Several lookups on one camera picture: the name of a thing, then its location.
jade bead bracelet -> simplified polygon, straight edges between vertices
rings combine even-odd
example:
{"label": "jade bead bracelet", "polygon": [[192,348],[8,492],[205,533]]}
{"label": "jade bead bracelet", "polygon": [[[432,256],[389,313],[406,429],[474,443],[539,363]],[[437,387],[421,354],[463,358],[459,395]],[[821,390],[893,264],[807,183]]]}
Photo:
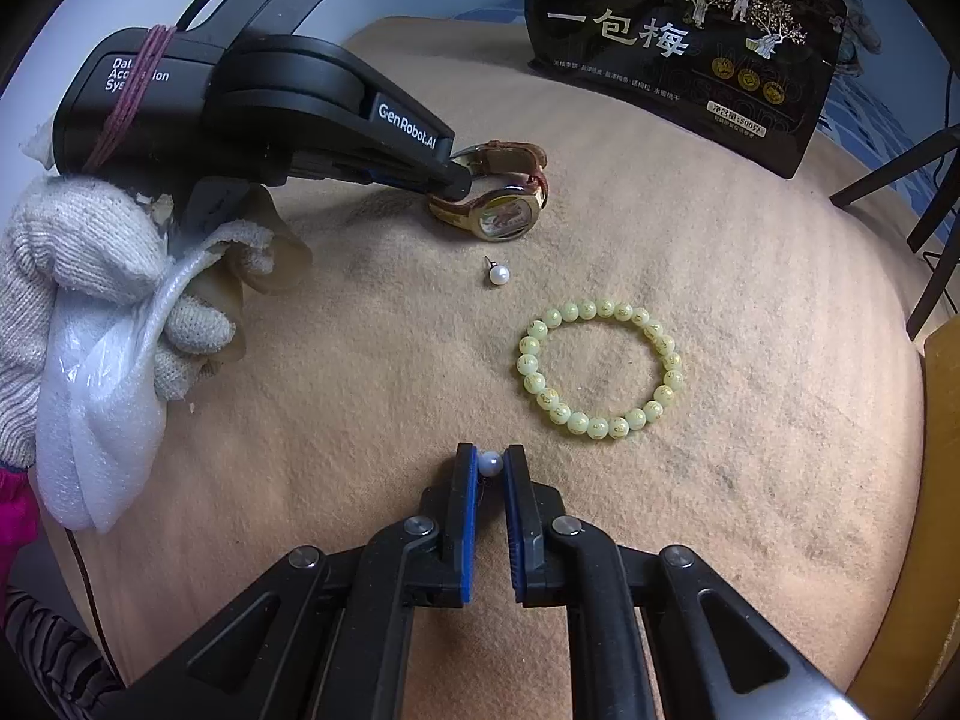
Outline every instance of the jade bead bracelet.
{"label": "jade bead bracelet", "polygon": [[[546,383],[546,378],[538,372],[538,356],[541,345],[546,341],[547,333],[560,327],[564,322],[576,322],[577,319],[612,317],[618,322],[632,322],[653,345],[656,355],[664,366],[664,382],[654,390],[653,397],[643,408],[630,409],[623,416],[615,416],[609,422],[601,416],[591,418],[583,412],[575,412],[560,400],[558,391]],[[664,333],[664,327],[651,319],[650,313],[643,308],[634,308],[630,303],[614,303],[604,298],[594,303],[583,300],[580,303],[563,303],[559,309],[551,308],[540,319],[534,319],[527,328],[527,335],[520,339],[520,357],[517,358],[517,371],[523,376],[523,386],[536,403],[550,415],[557,425],[566,425],[575,436],[586,433],[594,440],[606,436],[625,439],[631,431],[638,431],[644,425],[656,422],[664,408],[673,403],[676,393],[683,389],[683,361],[676,351],[676,343]]]}

plastic bag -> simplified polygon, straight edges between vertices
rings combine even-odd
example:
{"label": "plastic bag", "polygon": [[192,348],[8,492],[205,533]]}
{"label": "plastic bag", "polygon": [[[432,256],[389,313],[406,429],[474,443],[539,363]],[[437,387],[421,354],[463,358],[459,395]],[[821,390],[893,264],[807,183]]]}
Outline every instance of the plastic bag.
{"label": "plastic bag", "polygon": [[166,426],[154,356],[168,314],[228,242],[262,250],[271,237],[249,221],[221,225],[133,307],[58,291],[37,406],[37,483],[61,525],[104,533],[141,493]]}

wooden furniture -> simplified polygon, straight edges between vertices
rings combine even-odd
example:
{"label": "wooden furniture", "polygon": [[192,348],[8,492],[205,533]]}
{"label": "wooden furniture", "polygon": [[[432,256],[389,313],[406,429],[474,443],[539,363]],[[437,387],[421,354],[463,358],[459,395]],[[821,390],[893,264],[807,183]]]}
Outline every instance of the wooden furniture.
{"label": "wooden furniture", "polygon": [[913,532],[890,607],[848,690],[871,720],[911,720],[941,674],[920,716],[960,716],[954,703],[960,695],[954,656],[960,632],[954,631],[960,605],[960,317],[926,340],[925,355],[925,448]]}

pearl earring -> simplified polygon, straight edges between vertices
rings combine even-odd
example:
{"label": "pearl earring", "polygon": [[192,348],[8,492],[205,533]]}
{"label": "pearl earring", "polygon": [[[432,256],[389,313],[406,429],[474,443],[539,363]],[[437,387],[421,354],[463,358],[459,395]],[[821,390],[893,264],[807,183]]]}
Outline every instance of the pearl earring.
{"label": "pearl earring", "polygon": [[487,278],[490,279],[491,284],[496,287],[502,287],[510,281],[510,271],[507,266],[494,262],[490,257],[484,257],[484,259],[487,261],[487,267],[490,269]]}
{"label": "pearl earring", "polygon": [[477,472],[481,476],[496,476],[503,470],[503,457],[499,452],[488,449],[477,455]]}

striped fabric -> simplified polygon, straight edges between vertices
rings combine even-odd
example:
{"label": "striped fabric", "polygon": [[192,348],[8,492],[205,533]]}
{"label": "striped fabric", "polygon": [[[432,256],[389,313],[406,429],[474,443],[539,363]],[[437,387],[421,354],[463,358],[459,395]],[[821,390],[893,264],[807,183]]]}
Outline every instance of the striped fabric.
{"label": "striped fabric", "polygon": [[90,637],[12,587],[5,626],[24,671],[61,720],[96,720],[123,689]]}

